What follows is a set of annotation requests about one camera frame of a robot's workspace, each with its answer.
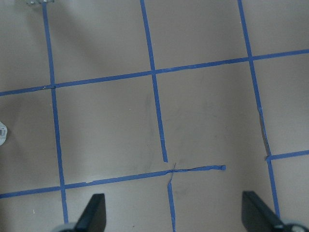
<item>blue line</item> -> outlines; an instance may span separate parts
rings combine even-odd
[[[274,176],[274,171],[272,169],[271,160],[267,161],[267,165],[268,165],[268,173],[269,173],[269,179],[270,179],[272,198],[273,198],[274,206],[275,206],[275,212],[276,212],[276,215],[280,217],[280,209],[279,209],[279,203],[278,203],[278,197],[277,197],[275,176]]]
[[[45,36],[46,36],[47,52],[48,52],[50,83],[52,86],[54,86],[55,85],[55,75],[54,75],[53,54],[52,54],[52,45],[51,45],[50,34],[49,34],[46,2],[42,4],[42,11],[43,11],[43,19],[44,19],[44,29],[45,29]],[[69,217],[68,217],[68,208],[67,208],[67,201],[66,201],[66,190],[65,190],[65,182],[64,182],[64,175],[63,175],[63,166],[62,166],[62,153],[61,153],[61,145],[60,145],[60,132],[59,132],[58,109],[57,109],[57,100],[56,100],[56,89],[54,88],[51,89],[51,92],[52,92],[52,102],[53,102],[54,126],[55,126],[55,137],[56,137],[56,147],[57,147],[57,159],[58,159],[58,169],[59,169],[59,181],[60,181],[60,190],[61,190],[63,220],[64,220],[64,223],[68,223]]]
[[[34,92],[34,91],[38,91],[38,90],[51,89],[51,88],[55,88],[55,87],[51,86],[51,85],[46,85],[46,86],[38,86],[38,87],[31,87],[31,88],[9,90],[9,91],[0,92],[0,97],[6,96],[6,95],[12,95],[12,94],[30,93],[30,92]]]
[[[153,80],[153,88],[154,88],[154,101],[155,101],[155,108],[156,108],[156,116],[158,120],[163,161],[168,162],[169,160],[168,160],[168,155],[167,155],[167,151],[165,147],[165,138],[164,138],[162,115],[161,115],[160,98],[159,98],[158,85],[157,85],[156,74],[155,74],[154,53],[153,53],[153,47],[151,43],[150,30],[149,30],[149,24],[148,24],[144,0],[140,0],[140,7],[141,7],[141,12],[143,15],[143,21],[144,21],[144,27],[145,27],[145,34],[146,34],[148,53],[149,53],[149,62],[150,62],[151,71],[153,72],[152,80]]]
[[[55,84],[55,86],[56,88],[78,86],[78,85],[85,85],[85,84],[91,84],[91,83],[115,81],[115,80],[122,80],[122,79],[128,79],[128,78],[140,77],[140,76],[148,76],[151,74],[152,74],[152,71],[136,72],[136,73],[130,73],[130,74],[116,75],[116,76],[99,77],[99,78],[81,80],[81,81],[64,82],[64,83]]]
[[[172,188],[172,182],[171,181],[168,184],[168,195],[169,195],[169,210],[170,210],[170,216],[171,216],[171,220],[172,220],[173,232],[176,232],[176,214],[175,214],[173,188]]]
[[[30,194],[36,194],[36,193],[53,192],[53,191],[59,191],[59,190],[60,190],[60,187],[48,187],[48,188],[36,188],[36,189],[24,190],[24,191],[18,191],[18,192],[3,193],[3,194],[0,194],[0,199],[9,198],[9,197],[18,197],[18,196],[24,196],[24,195],[30,195]]]
[[[279,160],[279,159],[296,157],[296,156],[304,156],[304,155],[309,155],[309,150],[306,150],[306,151],[296,151],[296,152],[285,153],[285,154],[280,154],[280,155],[267,156],[266,160],[267,161],[269,161],[269,160]]]
[[[309,49],[303,49],[303,50],[297,50],[297,51],[280,52],[280,53],[254,56],[253,60],[278,58],[278,57],[286,57],[286,56],[295,56],[295,55],[308,54],[308,53],[309,53]]]
[[[138,179],[144,179],[144,178],[163,176],[163,175],[166,175],[172,172],[185,173],[185,172],[199,172],[199,171],[225,170],[225,169],[226,169],[225,165],[213,165],[213,166],[205,166],[205,167],[199,167],[199,168],[193,168],[193,169],[165,170],[165,171],[159,171],[159,172],[154,172],[154,173],[144,173],[144,174],[138,174],[138,175],[128,175],[128,176],[122,176],[122,177],[116,177],[116,178],[110,178],[110,179],[95,180],[89,183],[82,182],[82,183],[67,184],[65,185],[65,188],[73,189],[73,188],[87,187],[87,186],[93,186],[93,185],[103,185],[103,184],[116,183],[116,182],[129,181],[129,180],[138,180]]]
[[[263,129],[263,137],[264,137],[264,140],[265,140],[266,151],[267,151],[267,155],[271,156],[271,151],[270,151],[270,147],[269,147],[269,143],[268,143],[268,139],[267,139],[267,134],[266,134],[265,123],[264,123],[263,109],[262,109],[262,105],[261,105],[261,99],[260,99],[260,94],[259,94],[259,90],[258,90],[258,84],[257,84],[257,80],[256,80],[255,70],[254,70],[254,63],[253,63],[253,58],[252,58],[249,35],[248,35],[248,31],[247,31],[245,14],[244,14],[244,10],[243,10],[243,7],[242,7],[241,0],[238,0],[238,7],[239,7],[240,18],[241,18],[242,30],[243,30],[246,48],[247,48],[247,54],[248,54],[248,59],[249,59],[249,65],[250,65],[253,88],[254,88],[254,93],[255,93],[256,105],[257,105],[257,108],[258,108],[258,112],[259,112],[260,120],[261,120],[261,126],[262,126],[262,129]],[[268,161],[267,164],[268,164],[268,173],[269,173],[269,179],[270,179],[270,184],[271,184],[271,190],[272,190],[272,196],[273,196],[275,211],[276,211],[276,214],[278,216],[280,216],[278,197],[277,197],[277,192],[276,192],[275,177],[274,177],[271,161]]]
[[[47,53],[48,53],[48,62],[49,62],[50,83],[51,83],[51,85],[53,85],[53,84],[55,84],[54,63],[53,63],[52,45],[51,45],[51,42],[50,42],[46,2],[42,3],[42,10],[43,10],[44,30],[45,30]]]
[[[200,69],[200,68],[218,66],[218,65],[223,65],[223,64],[240,63],[240,62],[245,62],[245,61],[248,61],[247,57],[237,58],[237,59],[226,59],[226,60],[220,60],[220,61],[214,61],[214,62],[208,62],[208,63],[191,64],[191,65],[185,65],[185,66],[179,66],[179,67],[173,67],[173,68],[157,69],[155,73],[159,74],[159,73],[176,72],[176,71],[187,70],[187,69]]]

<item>concrete floor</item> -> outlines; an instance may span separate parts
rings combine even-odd
[[[0,232],[50,232],[102,192],[107,232],[244,232],[243,190],[309,226],[308,10],[0,0]],[[173,207],[174,163],[211,167],[174,173]]]

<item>grid square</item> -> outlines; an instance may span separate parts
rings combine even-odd
[[[309,48],[309,1],[243,0],[253,55]]]
[[[257,161],[253,154],[227,166],[224,172],[175,175],[172,184],[178,232],[245,232],[241,223],[244,190],[255,191],[273,209],[267,164],[263,159]]]
[[[254,62],[273,154],[308,150],[309,55]]]
[[[157,76],[169,161],[229,165],[266,155],[247,62]]]
[[[1,97],[0,192],[59,186],[51,92]]]
[[[169,177],[68,189],[69,220],[78,220],[92,194],[104,193],[105,232],[172,231],[167,191]]]
[[[277,159],[272,164],[282,220],[309,227],[309,156]]]
[[[145,3],[157,68],[247,56],[237,1]]]
[[[0,199],[0,231],[50,232],[63,224],[59,191]]]
[[[0,22],[0,91],[50,84],[42,8],[0,1]]]
[[[138,0],[48,4],[56,82],[150,70]]]
[[[57,89],[66,183],[167,169],[150,76]]]

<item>black object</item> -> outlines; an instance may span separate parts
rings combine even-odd
[[[241,220],[248,232],[309,232],[301,225],[285,225],[253,191],[242,193]]]
[[[106,208],[104,194],[94,194],[73,230],[62,232],[104,232]]]

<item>beige floor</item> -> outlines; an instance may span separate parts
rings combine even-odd
[[[171,232],[174,163],[226,165],[174,174],[178,232],[244,232],[243,190],[274,209],[239,4],[55,0],[53,82],[42,6],[0,0],[0,232],[49,232],[101,192],[107,232]],[[309,2],[242,5],[271,153],[309,150]],[[281,218],[309,226],[309,157],[272,165]]]

